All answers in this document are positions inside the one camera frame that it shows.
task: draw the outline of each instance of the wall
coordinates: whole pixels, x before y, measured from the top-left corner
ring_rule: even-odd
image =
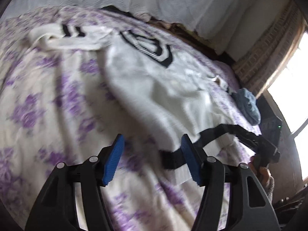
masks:
[[[278,145],[281,154],[280,161],[269,165],[269,170],[275,179],[273,193],[273,203],[275,203],[280,199],[295,195],[303,187],[304,183],[301,178],[301,165],[291,131],[270,93],[266,90],[263,96],[276,116],[282,120]]]
[[[289,0],[256,0],[248,8],[226,52],[237,61],[253,46]]]

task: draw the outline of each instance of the bright window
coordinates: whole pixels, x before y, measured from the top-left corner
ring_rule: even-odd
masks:
[[[286,68],[268,88],[293,133],[303,180],[308,177],[308,126],[304,127],[308,119],[307,85],[308,34],[304,33]]]

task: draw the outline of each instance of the curtain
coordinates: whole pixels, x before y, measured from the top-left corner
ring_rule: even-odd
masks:
[[[232,69],[257,98],[285,68],[305,30],[304,18],[290,0],[271,26]]]

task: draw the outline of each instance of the floral pattern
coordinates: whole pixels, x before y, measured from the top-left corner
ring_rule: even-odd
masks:
[[[118,169],[141,173],[142,159],[133,151],[132,141],[126,140],[124,152],[118,164]]]
[[[125,193],[113,197],[110,214],[115,231],[138,231],[139,229],[134,224],[134,219],[143,224],[150,223],[152,216],[147,211],[137,210],[129,214],[126,207],[127,202],[128,196]]]
[[[181,192],[178,192],[173,185],[169,183],[159,182],[155,185],[155,189],[159,192],[164,192],[166,194],[169,204],[184,204],[184,198]]]
[[[61,61],[60,56],[56,57],[44,57],[36,62],[37,66],[43,67],[43,68],[52,68],[59,65]]]
[[[59,95],[53,100],[55,105],[68,111],[72,116],[78,116],[81,113],[81,101],[83,97],[78,92],[79,83],[72,81],[69,83],[68,76],[60,76],[56,81],[56,91]]]
[[[99,85],[99,88],[104,89],[106,91],[105,98],[107,101],[114,101],[116,99],[105,82],[102,82]]]
[[[32,129],[38,119],[44,115],[44,110],[37,107],[37,100],[39,94],[30,94],[22,104],[17,104],[11,116],[16,124],[21,125],[23,128]]]
[[[30,49],[31,58],[29,51],[24,51],[28,31],[52,22],[104,25],[115,30],[133,29],[137,34],[159,37],[174,48],[187,51],[215,74],[224,77],[222,72],[226,70],[176,37],[109,11],[56,6],[38,8],[2,22],[0,41],[6,44],[0,46],[3,53],[0,59],[0,80],[3,83],[0,120],[5,126],[5,130],[1,131],[5,136],[0,137],[3,147],[0,148],[0,198],[5,207],[24,228],[41,188],[38,185],[44,184],[41,178],[45,176],[46,179],[60,161],[71,165],[97,155],[121,132],[131,138],[126,139],[115,178],[104,188],[108,192],[104,200],[110,206],[115,230],[172,230],[174,218],[177,218],[178,227],[186,227],[185,220],[195,217],[201,201],[199,187],[194,182],[185,182],[186,187],[171,185],[148,166],[147,160],[134,147],[155,148],[155,141],[148,133],[140,133],[137,127],[119,124],[123,118],[129,119],[128,114],[122,108],[114,107],[116,98],[95,58],[88,58],[86,51],[77,49],[49,52],[35,47]],[[66,65],[63,61],[64,58],[78,56],[84,60],[81,64]],[[228,81],[236,84],[233,77]],[[232,116],[235,123],[260,133],[247,123],[232,99],[219,86],[209,86],[213,100]],[[242,146],[236,150],[221,150],[218,155],[223,160],[236,162],[247,162],[247,157],[248,151]],[[31,171],[30,175],[23,173],[33,166],[38,169]],[[40,181],[33,183],[32,178]],[[136,195],[136,192],[138,197],[132,199],[130,196]],[[153,204],[156,197],[166,200],[167,207]],[[227,205],[224,206],[220,227],[223,227],[227,213]]]
[[[77,163],[77,156],[73,153],[70,146],[65,146],[62,151],[56,151],[51,144],[47,148],[41,147],[35,156],[35,160],[37,162],[42,161],[51,166],[51,169],[47,169],[45,172],[47,178],[57,163],[65,162],[68,166],[74,165]]]
[[[24,178],[13,173],[13,155],[12,147],[0,150],[0,198],[14,218],[25,218],[24,211],[30,209],[23,196],[30,193],[29,184]]]
[[[81,64],[80,71],[89,74],[96,74],[100,72],[100,69],[97,65],[97,61],[95,59],[90,59]]]

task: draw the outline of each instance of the bedspread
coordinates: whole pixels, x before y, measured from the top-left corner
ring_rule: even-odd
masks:
[[[0,25],[0,198],[10,214],[24,228],[35,198],[58,162],[81,163],[97,155],[122,133],[124,153],[113,181],[102,189],[115,230],[190,230],[203,188],[192,180],[174,186],[147,162],[149,156],[158,155],[151,133],[117,102],[107,87],[94,51],[43,51],[29,46],[26,40],[29,30],[50,22],[105,25],[159,36],[189,52],[215,74],[223,75],[218,65],[181,40],[111,12],[70,6],[45,7],[3,21]],[[214,82],[210,86],[211,96],[235,123],[260,133],[257,127],[249,125],[225,91]],[[222,149],[217,158],[237,165],[248,162],[251,154],[247,147],[238,144]],[[220,229],[226,221],[228,189],[226,184]],[[87,229],[78,192],[80,227]]]

